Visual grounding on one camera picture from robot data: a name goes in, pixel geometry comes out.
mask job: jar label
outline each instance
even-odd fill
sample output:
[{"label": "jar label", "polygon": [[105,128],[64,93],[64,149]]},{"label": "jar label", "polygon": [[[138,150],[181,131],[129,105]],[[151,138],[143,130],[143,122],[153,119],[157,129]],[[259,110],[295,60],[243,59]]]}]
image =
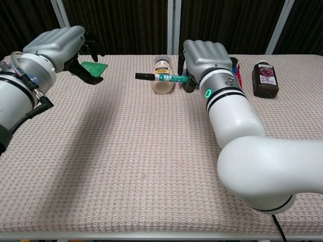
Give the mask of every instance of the jar label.
[{"label": "jar label", "polygon": [[168,67],[157,67],[157,68],[155,68],[155,74],[169,75]]},{"label": "jar label", "polygon": [[258,67],[259,67],[260,83],[277,86],[273,67],[268,65],[258,65]]}]

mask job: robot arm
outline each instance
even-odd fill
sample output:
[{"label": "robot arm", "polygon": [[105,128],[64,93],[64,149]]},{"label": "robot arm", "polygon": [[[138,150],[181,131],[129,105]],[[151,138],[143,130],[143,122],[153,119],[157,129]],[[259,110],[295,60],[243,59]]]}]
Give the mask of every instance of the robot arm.
[{"label": "robot arm", "polygon": [[186,92],[200,93],[220,147],[218,175],[235,196],[250,207],[277,214],[289,209],[297,193],[323,194],[323,141],[267,138],[260,119],[231,72],[232,63],[220,43],[186,40],[179,56],[186,60]]},{"label": "robot arm", "polygon": [[13,52],[10,65],[1,62],[0,155],[21,124],[53,107],[45,94],[55,83],[56,73],[69,71],[92,85],[103,80],[91,76],[77,60],[78,52],[88,47],[97,62],[93,37],[82,26],[54,29],[40,34],[23,52]]}]

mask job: beige tablecloth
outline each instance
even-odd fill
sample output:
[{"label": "beige tablecloth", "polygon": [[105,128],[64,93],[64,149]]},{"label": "beige tablecloth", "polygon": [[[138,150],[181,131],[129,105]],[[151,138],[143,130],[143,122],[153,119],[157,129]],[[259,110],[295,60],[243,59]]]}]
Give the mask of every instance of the beige tablecloth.
[{"label": "beige tablecloth", "polygon": [[[236,57],[268,136],[323,138],[322,56]],[[96,86],[58,75],[47,94],[54,108],[24,124],[0,158],[0,231],[278,233],[220,183],[221,150],[200,93],[157,95],[134,79],[153,58],[100,57],[109,67]],[[276,69],[275,99],[252,95],[251,71],[264,58]],[[286,233],[322,233],[322,195],[300,194],[278,220]]]}]

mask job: black curtain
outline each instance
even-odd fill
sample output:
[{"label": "black curtain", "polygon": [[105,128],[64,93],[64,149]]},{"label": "black curtain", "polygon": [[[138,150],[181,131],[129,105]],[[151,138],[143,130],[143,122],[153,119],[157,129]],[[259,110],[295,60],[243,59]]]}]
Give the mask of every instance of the black curtain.
[{"label": "black curtain", "polygon": [[71,25],[103,43],[104,54],[167,53],[167,0],[64,0]]},{"label": "black curtain", "polygon": [[0,10],[0,59],[60,27],[50,0],[1,0]]},{"label": "black curtain", "polygon": [[186,39],[222,43],[231,54],[264,54],[284,0],[182,0],[180,46]]},{"label": "black curtain", "polygon": [[323,1],[296,0],[274,54],[323,55]]}]

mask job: green indicator light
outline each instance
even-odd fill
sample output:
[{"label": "green indicator light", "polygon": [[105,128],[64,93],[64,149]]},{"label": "green indicator light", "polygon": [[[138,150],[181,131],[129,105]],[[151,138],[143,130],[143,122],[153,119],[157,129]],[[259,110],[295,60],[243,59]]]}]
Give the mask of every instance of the green indicator light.
[{"label": "green indicator light", "polygon": [[205,93],[205,97],[209,98],[212,94],[212,90],[211,89],[207,89],[206,93]]}]

